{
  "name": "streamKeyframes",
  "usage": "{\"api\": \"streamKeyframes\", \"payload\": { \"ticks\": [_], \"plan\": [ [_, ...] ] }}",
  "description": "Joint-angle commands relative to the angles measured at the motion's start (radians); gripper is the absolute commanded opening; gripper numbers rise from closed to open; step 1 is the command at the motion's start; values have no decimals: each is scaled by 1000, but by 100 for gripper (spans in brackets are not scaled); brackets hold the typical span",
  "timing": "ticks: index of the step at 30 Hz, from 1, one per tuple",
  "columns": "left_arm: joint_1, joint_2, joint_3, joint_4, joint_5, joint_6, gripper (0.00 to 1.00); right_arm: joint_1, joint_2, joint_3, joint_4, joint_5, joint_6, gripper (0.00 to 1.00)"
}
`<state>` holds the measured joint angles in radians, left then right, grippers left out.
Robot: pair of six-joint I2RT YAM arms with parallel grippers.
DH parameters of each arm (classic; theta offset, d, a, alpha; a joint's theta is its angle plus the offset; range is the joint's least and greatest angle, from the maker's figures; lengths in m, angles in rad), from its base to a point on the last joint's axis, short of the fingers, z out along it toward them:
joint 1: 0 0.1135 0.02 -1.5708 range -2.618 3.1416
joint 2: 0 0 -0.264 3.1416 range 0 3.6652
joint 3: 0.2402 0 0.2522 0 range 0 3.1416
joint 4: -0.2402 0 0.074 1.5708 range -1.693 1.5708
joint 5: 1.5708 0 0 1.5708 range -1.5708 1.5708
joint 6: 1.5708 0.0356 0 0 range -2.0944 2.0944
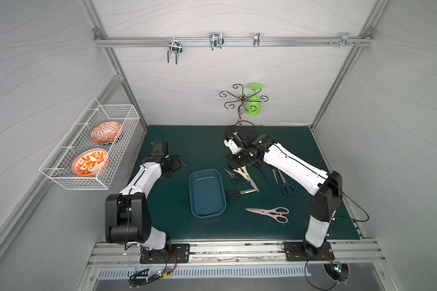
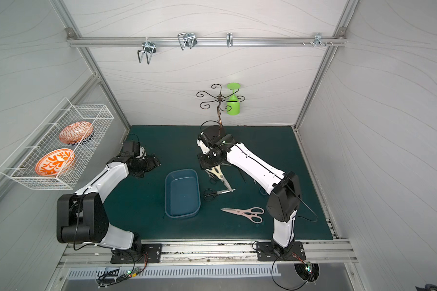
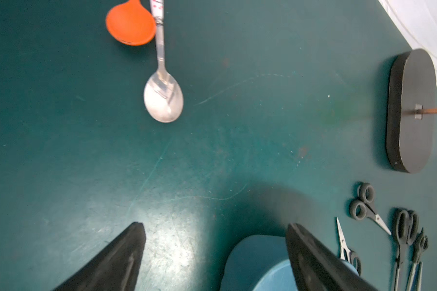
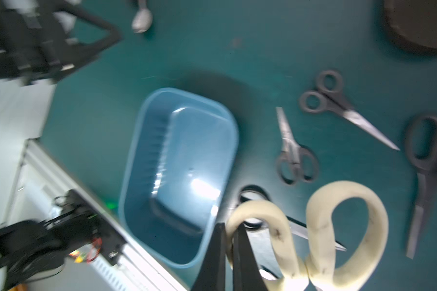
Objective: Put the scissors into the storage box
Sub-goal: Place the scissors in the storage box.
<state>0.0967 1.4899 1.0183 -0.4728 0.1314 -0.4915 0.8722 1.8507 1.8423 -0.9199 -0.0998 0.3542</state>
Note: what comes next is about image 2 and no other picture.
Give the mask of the cream handled scissors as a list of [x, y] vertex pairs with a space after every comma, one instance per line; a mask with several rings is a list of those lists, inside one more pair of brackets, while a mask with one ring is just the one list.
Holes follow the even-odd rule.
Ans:
[[228, 180], [225, 178], [220, 165], [209, 169], [205, 169], [205, 172], [209, 175], [210, 178], [215, 179], [217, 181], [221, 181], [228, 190], [232, 192], [234, 191], [234, 189], [229, 184]]

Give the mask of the pink handled scissors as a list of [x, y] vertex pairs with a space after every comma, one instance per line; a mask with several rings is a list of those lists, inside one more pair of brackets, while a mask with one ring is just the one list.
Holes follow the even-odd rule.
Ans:
[[252, 207], [250, 209], [221, 208], [221, 211], [233, 215], [245, 217], [250, 221], [252, 221], [254, 224], [262, 223], [263, 219], [261, 215], [265, 213], [264, 209], [261, 207]]

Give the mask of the small black scissors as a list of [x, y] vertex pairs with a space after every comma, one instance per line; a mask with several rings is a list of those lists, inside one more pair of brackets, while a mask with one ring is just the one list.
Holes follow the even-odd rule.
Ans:
[[211, 184], [216, 184], [217, 182], [219, 182], [219, 179], [215, 175], [210, 174], [209, 175], [209, 181], [210, 181]]

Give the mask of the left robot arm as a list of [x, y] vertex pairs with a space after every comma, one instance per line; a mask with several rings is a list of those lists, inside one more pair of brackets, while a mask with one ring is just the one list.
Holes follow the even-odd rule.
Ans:
[[62, 244], [94, 244], [114, 250], [139, 250], [138, 236], [109, 222], [104, 202], [128, 176], [143, 178], [160, 166], [155, 155], [119, 156], [74, 194], [57, 201], [57, 240]]

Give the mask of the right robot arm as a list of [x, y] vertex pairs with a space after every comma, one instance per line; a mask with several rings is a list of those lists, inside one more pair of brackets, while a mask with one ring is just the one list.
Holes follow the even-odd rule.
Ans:
[[222, 164], [238, 167], [258, 183], [267, 195], [267, 211], [274, 219], [273, 243], [288, 250], [294, 241], [294, 222], [302, 202], [299, 178], [293, 172], [279, 170], [252, 153], [244, 143], [231, 135], [223, 138], [197, 138], [201, 150], [200, 167], [210, 178], [221, 181], [228, 190], [232, 187], [221, 170]]

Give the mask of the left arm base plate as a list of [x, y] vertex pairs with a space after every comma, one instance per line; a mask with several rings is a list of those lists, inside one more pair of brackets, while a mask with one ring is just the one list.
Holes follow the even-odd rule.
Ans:
[[162, 244], [142, 244], [129, 250], [114, 250], [110, 264], [156, 264], [161, 260]]

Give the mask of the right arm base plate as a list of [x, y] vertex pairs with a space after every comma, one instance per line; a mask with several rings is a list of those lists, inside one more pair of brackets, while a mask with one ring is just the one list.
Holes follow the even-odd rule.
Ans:
[[293, 241], [288, 247], [282, 248], [276, 242], [255, 241], [252, 248], [257, 253], [258, 261], [305, 261], [307, 259], [305, 249], [300, 241]]

